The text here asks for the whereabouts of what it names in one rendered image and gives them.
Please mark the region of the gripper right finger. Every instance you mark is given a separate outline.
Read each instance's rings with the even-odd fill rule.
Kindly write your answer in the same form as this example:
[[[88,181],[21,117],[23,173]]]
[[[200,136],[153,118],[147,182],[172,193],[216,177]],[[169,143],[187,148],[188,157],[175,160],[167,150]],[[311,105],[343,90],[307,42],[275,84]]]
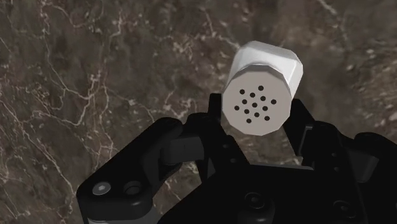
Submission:
[[[314,171],[317,224],[397,224],[396,143],[373,132],[347,137],[299,99],[282,127]]]

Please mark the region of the white salt shaker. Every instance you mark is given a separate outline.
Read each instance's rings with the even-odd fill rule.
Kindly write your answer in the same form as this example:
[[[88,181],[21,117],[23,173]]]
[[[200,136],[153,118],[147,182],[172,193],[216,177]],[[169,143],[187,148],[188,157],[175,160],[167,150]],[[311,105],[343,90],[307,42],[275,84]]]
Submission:
[[[303,76],[303,64],[291,50],[250,41],[233,58],[222,111],[243,134],[264,136],[289,118]]]

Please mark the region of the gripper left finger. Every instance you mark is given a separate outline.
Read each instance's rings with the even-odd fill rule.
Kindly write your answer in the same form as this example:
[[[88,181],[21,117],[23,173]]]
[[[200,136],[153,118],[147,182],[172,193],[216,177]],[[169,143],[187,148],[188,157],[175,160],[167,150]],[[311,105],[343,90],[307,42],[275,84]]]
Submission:
[[[157,224],[153,198],[185,162],[195,162],[201,182],[247,162],[221,126],[222,95],[211,94],[205,113],[185,123],[160,118],[78,187],[84,224]]]

